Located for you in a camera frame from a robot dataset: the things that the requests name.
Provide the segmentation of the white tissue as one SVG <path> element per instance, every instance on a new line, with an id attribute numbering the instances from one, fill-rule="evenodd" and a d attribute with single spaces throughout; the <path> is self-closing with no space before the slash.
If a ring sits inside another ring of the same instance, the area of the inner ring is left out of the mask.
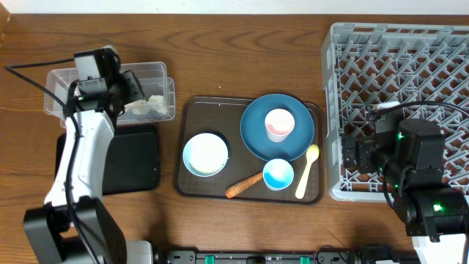
<path id="1" fill-rule="evenodd" d="M 125 105 L 126 111 L 131 111 L 135 115 L 145 115 L 151 108 L 151 105 L 146 100 L 137 100 Z"/>
<path id="2" fill-rule="evenodd" d="M 162 95 L 152 95 L 147 101 L 148 106 L 160 115 L 165 115 L 169 112 L 169 107 L 166 100 Z"/>

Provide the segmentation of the pink white paper cup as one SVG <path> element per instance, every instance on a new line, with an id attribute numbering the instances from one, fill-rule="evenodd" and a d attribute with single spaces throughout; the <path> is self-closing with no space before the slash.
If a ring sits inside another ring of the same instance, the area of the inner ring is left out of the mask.
<path id="1" fill-rule="evenodd" d="M 295 118 L 285 109 L 274 109 L 265 117 L 267 137 L 270 141 L 284 141 L 295 127 Z"/>

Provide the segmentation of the small blue white cup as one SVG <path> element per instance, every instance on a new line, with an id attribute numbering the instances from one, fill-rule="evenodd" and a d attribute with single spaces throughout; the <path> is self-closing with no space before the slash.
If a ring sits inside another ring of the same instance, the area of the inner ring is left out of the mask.
<path id="1" fill-rule="evenodd" d="M 292 165 L 278 158 L 268 161 L 262 174 L 265 185 L 272 191 L 280 191 L 289 187 L 295 175 Z"/>

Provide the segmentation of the dark blue plate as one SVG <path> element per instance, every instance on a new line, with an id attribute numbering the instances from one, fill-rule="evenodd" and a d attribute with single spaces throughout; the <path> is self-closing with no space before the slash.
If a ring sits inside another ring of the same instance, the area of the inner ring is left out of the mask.
<path id="1" fill-rule="evenodd" d="M 265 118 L 274 109 L 287 110 L 295 120 L 295 127 L 282 142 L 272 142 L 267 136 Z M 275 158 L 293 161 L 301 157 L 313 142 L 314 132 L 314 119 L 306 106 L 284 94 L 257 98 L 247 106 L 240 121 L 243 143 L 251 153 L 265 161 Z"/>

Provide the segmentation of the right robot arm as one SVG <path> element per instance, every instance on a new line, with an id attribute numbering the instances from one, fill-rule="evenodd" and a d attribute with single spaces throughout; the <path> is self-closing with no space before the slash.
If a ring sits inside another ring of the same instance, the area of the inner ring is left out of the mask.
<path id="1" fill-rule="evenodd" d="M 421 263 L 468 262 L 468 203 L 443 183 L 445 139 L 437 124 L 379 121 L 373 135 L 344 136 L 342 147 L 344 167 L 383 177 L 385 200 Z"/>

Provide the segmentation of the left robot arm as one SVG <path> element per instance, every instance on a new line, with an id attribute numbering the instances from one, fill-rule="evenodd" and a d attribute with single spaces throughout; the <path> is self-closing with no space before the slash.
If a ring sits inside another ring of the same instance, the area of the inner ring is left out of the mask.
<path id="1" fill-rule="evenodd" d="M 74 81 L 64 105 L 66 140 L 41 208 L 23 227 L 39 263 L 152 263 L 147 241 L 126 241 L 102 202 L 103 176 L 116 121 L 143 97 L 132 71 Z"/>

